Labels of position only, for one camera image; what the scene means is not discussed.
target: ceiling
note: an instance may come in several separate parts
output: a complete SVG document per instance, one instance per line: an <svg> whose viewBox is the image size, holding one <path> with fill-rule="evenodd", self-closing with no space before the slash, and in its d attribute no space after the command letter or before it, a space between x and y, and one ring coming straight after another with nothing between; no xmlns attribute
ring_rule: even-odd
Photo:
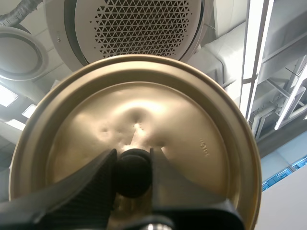
<svg viewBox="0 0 307 230"><path fill-rule="evenodd" d="M0 0L0 14L9 12L19 2L20 0ZM306 45L307 47L307 43L300 44L298 42L291 46L292 48L285 47L307 31L305 21L302 20L307 16L307 9L304 7L298 7L300 4L306 6L306 1L295 0L295 2L296 4L290 4L287 0L276 0L274 3L273 12L276 13L276 17L272 19L269 27L268 40L262 62L264 68L262 68L263 70L261 70L260 73L260 81L252 106L251 126L255 115L281 97L281 94L276 90L276 88L272 87L266 79L270 78L279 86L284 87L285 83L289 81L292 75L291 71L294 70L298 58L302 56L302 49L300 49L300 46ZM209 6L206 8L207 11L208 9L212 9L213 6L215 7L214 14L212 17L207 19L207 23L210 26L215 27L215 34L213 33L213 29L207 30L205 39L201 43L202 46L216 38L223 37L223 35L227 36L228 32L236 28L245 20L247 0L206 0L206 6ZM21 25L23 25L40 43L43 44L49 59L48 66L40 77L27 83L20 83L22 87L26 89L24 93L29 94L29 92L36 92L34 93L35 95L31 93L30 96L25 96L38 103L51 89L55 80L60 81L64 79L71 74L71 70L64 64L53 46L47 28L43 3L38 6L36 11L28 15L21 22ZM277 58L270 57L270 55L274 53L274 51L278 51L280 47L284 48L284 50L276 55ZM17 88L16 83L9 82L9 84L12 90L14 87ZM304 95L301 100L304 102L305 99L306 96ZM276 119L276 115L266 118L261 134L258 136L259 138L272 131L272 125L276 123Z"/></svg>
<svg viewBox="0 0 307 230"><path fill-rule="evenodd" d="M0 137L0 172L10 166L14 150L14 144Z"/></svg>

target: ventilation duct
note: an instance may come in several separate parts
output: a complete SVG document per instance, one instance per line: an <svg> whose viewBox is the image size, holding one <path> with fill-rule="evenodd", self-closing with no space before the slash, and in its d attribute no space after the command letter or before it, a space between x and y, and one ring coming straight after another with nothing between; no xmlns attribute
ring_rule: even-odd
<svg viewBox="0 0 307 230"><path fill-rule="evenodd" d="M52 0L46 19L73 71L122 54L187 61L204 36L204 0Z"/></svg>
<svg viewBox="0 0 307 230"><path fill-rule="evenodd" d="M22 0L11 12L0 16L0 26L16 26L34 10L43 0Z"/></svg>

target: can rim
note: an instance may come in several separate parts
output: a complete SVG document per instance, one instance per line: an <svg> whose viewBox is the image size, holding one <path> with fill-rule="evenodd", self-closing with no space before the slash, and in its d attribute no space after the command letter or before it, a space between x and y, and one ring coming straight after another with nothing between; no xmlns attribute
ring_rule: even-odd
<svg viewBox="0 0 307 230"><path fill-rule="evenodd" d="M13 155L13 160L12 160L12 167L10 171L10 180L9 180L9 196L10 199L14 198L14 195L12 191L14 190L14 174L15 171L18 170L18 153L22 151L24 146L27 143L28 136L30 132L32 132L32 127L34 126L36 120L40 116L41 112L47 107L47 105L58 95L63 89L65 89L69 84L77 80L78 78L82 77L83 75L97 69L101 68L107 65L119 63L119 62L127 62L127 61L154 61L156 63L162 63L162 64L167 64L179 69L182 69L195 77L201 79L202 81L204 80L204 74L200 72L199 70L184 64L182 62L170 59L170 58L165 58L165 57L156 57L156 56L151 56L151 55L123 55L123 56L117 56L117 57L112 57L104 60L100 60L98 62L92 63L87 67L84 67L80 69L79 71L73 73L70 77L66 78L62 83L60 83L57 87L55 87L51 92L47 94L47 96L39 103L39 106L37 110L34 112L32 115L31 119L29 119L26 128L24 129L24 132L22 133L17 148L15 149L14 155ZM242 116L239 108L236 106L236 104L229 98L229 96L226 94L226 92L212 79L209 77L205 78L206 83L214 88L221 98L227 102L229 105L230 109L236 114L236 117L238 118L238 122L240 123L242 127L242 131L244 132L246 138L249 140L249 143L247 143L249 149L252 151L252 158L254 161L254 167L255 167L255 188L257 189L257 197L254 197L255 199L255 211L253 212L254 215L252 219L250 220L249 227L253 229L256 224L257 216L259 213L259 207L260 207L260 198L261 198L261 171L260 171L260 157L258 154L258 149L256 142L250 132L250 128L248 124L246 123L244 117Z"/></svg>

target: ceiling light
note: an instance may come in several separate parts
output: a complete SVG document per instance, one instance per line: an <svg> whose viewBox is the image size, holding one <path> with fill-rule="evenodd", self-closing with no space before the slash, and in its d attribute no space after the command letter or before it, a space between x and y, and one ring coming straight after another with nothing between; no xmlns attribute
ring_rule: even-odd
<svg viewBox="0 0 307 230"><path fill-rule="evenodd" d="M30 118L31 115L34 113L35 109L36 109L36 105L32 104L30 105L24 112L23 112L23 116Z"/></svg>
<svg viewBox="0 0 307 230"><path fill-rule="evenodd" d="M273 3L273 0L250 0L249 3L240 98L240 111L247 120L255 97Z"/></svg>
<svg viewBox="0 0 307 230"><path fill-rule="evenodd" d="M282 110L282 112L281 112L281 114L280 114L280 116L279 116L278 121L276 122L275 127L274 127L275 130L279 129L279 127L280 127L282 121L284 120L286 114L288 113L288 111L289 111L289 109L290 109L290 107L291 107L291 105L292 105L292 103L293 103L293 101L294 101L294 99L295 99L295 96L296 96L296 94L297 94L297 92L298 92L298 89L301 87L303 81L304 81L306 78L307 78L307 68L304 67L304 69L303 69L303 71L302 71L302 73L301 73L299 79L298 79L297 82L296 82L296 85L294 86L294 88L293 88L293 90L292 90L292 92L291 92L291 94L290 94L290 97L289 97L289 98L285 101L285 103L284 103L283 110Z"/></svg>
<svg viewBox="0 0 307 230"><path fill-rule="evenodd" d="M15 119L6 122L6 124L23 131L25 124Z"/></svg>
<svg viewBox="0 0 307 230"><path fill-rule="evenodd" d="M0 85L0 104L9 107L17 98L17 94Z"/></svg>

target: can lid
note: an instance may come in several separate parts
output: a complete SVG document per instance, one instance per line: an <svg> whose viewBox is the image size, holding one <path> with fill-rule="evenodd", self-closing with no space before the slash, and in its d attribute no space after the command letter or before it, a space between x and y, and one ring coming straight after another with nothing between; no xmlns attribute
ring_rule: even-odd
<svg viewBox="0 0 307 230"><path fill-rule="evenodd" d="M154 56L96 62L49 93L15 151L10 196L57 182L106 149L150 147L162 148L187 179L228 197L246 228L254 227L260 160L239 109L201 72ZM148 208L129 202L135 216Z"/></svg>

